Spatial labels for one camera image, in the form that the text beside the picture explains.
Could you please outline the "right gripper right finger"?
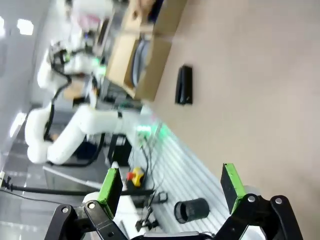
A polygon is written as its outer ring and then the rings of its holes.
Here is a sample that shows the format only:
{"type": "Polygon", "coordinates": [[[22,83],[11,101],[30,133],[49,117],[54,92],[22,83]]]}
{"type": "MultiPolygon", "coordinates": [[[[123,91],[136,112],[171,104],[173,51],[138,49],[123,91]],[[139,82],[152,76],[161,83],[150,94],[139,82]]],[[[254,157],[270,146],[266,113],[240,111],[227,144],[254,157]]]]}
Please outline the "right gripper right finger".
{"type": "Polygon", "coordinates": [[[230,216],[215,234],[216,240],[240,240],[248,227],[259,227],[267,240],[302,240],[289,199],[275,195],[266,200],[247,193],[232,163],[224,163],[220,184],[230,216]]]}

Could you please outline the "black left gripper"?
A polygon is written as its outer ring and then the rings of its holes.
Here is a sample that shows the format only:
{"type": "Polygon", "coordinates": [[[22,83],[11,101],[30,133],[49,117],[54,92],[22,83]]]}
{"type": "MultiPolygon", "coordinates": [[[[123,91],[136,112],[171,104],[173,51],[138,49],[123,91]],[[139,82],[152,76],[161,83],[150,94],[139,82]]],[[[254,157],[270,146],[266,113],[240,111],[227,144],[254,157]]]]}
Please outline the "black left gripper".
{"type": "Polygon", "coordinates": [[[51,68],[59,73],[65,72],[65,65],[70,62],[70,55],[65,48],[51,46],[51,68]]]}

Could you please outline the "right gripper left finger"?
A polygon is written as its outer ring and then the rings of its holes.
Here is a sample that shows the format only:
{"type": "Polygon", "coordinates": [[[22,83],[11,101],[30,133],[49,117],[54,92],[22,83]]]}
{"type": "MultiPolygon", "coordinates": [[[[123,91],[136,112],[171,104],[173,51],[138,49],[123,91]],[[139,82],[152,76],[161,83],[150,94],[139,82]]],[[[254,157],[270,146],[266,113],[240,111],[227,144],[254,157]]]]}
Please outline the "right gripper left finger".
{"type": "Polygon", "coordinates": [[[48,227],[50,240],[82,240],[86,233],[97,233],[100,240],[124,240],[125,234],[114,222],[123,182],[118,168],[107,171],[96,200],[74,208],[59,205],[48,227]]]}

